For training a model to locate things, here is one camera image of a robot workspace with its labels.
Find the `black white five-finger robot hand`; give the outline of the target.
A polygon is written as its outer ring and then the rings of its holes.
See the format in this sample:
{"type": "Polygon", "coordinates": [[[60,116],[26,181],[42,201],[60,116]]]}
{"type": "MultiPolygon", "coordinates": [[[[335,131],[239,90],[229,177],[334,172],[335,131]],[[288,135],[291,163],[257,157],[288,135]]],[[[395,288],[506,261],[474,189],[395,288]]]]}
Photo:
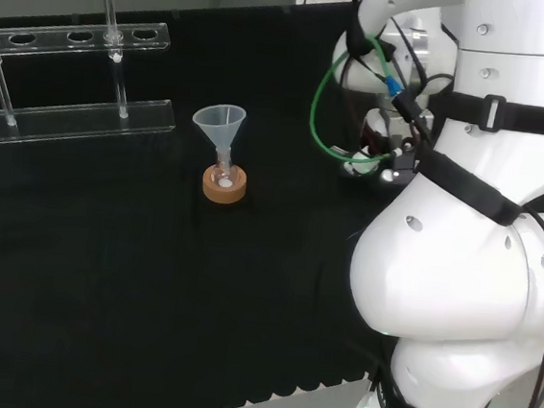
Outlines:
{"type": "Polygon", "coordinates": [[[360,128],[360,148],[349,153],[357,163],[340,167],[351,178],[377,186],[406,186],[414,177],[417,132],[396,111],[372,108],[360,128]]]}

